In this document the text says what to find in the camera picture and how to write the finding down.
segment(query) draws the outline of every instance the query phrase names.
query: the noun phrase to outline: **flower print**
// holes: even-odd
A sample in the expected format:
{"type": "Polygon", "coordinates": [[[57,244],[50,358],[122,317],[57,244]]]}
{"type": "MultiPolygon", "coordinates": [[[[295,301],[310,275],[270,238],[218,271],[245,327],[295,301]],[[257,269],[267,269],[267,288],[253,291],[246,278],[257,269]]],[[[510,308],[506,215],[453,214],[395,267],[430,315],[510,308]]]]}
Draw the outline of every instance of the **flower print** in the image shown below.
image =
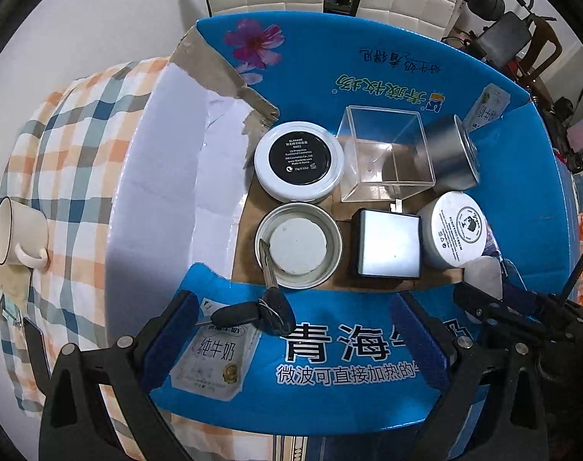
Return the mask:
{"type": "Polygon", "coordinates": [[[271,50],[285,41],[278,24],[262,30],[258,21],[242,19],[236,29],[226,32],[223,37],[226,44],[235,48],[232,52],[234,58],[252,66],[252,69],[266,69],[266,66],[274,66],[281,61],[281,54],[271,50]]]}
{"type": "Polygon", "coordinates": [[[234,67],[236,72],[240,75],[242,79],[245,80],[246,84],[248,85],[255,85],[256,83],[260,83],[264,77],[256,72],[247,72],[255,69],[254,66],[249,66],[247,63],[242,63],[240,66],[234,67]]]}

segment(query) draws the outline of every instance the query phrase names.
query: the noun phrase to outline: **checkered bedsheet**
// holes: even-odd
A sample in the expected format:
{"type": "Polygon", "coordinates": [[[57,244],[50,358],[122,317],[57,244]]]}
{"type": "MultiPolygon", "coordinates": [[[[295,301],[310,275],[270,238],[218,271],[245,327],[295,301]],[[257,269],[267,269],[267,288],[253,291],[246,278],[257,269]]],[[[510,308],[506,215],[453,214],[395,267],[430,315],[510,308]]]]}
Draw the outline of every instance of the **checkered bedsheet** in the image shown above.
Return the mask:
{"type": "MultiPolygon", "coordinates": [[[[51,369],[68,342],[82,350],[107,346],[104,261],[112,199],[130,140],[166,64],[167,58],[121,64],[54,92],[23,127],[8,161],[0,200],[8,195],[48,218],[50,263],[33,272],[26,316],[44,335],[51,369]]],[[[0,332],[18,407],[39,416],[44,396],[22,329],[0,318],[0,332]]],[[[112,389],[102,391],[121,443],[142,459],[112,389]]],[[[232,431],[162,414],[196,460],[305,458],[302,437],[232,431]]]]}

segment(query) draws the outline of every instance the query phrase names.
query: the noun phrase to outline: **beige cloth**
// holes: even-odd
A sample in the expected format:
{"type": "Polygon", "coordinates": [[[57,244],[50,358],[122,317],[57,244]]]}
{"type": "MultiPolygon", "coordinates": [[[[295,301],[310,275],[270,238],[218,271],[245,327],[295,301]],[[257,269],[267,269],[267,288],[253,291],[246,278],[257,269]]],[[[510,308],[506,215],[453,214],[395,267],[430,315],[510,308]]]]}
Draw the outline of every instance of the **beige cloth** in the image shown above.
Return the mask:
{"type": "Polygon", "coordinates": [[[30,282],[31,271],[24,265],[0,265],[0,289],[23,315],[27,313],[30,282]]]}

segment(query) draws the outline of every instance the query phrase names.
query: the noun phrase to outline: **white mug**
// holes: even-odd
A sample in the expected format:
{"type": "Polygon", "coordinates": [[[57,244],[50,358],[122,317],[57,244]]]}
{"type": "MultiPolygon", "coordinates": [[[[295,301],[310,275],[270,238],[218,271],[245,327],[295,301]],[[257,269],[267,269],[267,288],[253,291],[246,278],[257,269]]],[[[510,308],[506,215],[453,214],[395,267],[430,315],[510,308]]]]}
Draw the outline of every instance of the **white mug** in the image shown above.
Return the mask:
{"type": "Polygon", "coordinates": [[[6,196],[0,203],[0,265],[44,268],[48,263],[47,246],[46,216],[6,196]]]}

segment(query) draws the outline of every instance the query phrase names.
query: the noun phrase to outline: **acrylic box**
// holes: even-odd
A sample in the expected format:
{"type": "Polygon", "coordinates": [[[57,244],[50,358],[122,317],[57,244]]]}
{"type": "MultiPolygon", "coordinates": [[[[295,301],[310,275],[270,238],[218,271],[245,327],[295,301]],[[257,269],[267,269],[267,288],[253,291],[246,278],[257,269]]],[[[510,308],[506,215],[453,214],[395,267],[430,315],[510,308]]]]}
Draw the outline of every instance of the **acrylic box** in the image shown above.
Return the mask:
{"type": "Polygon", "coordinates": [[[345,154],[342,201],[405,199],[435,185],[417,112],[348,106],[336,138],[345,154]]]}

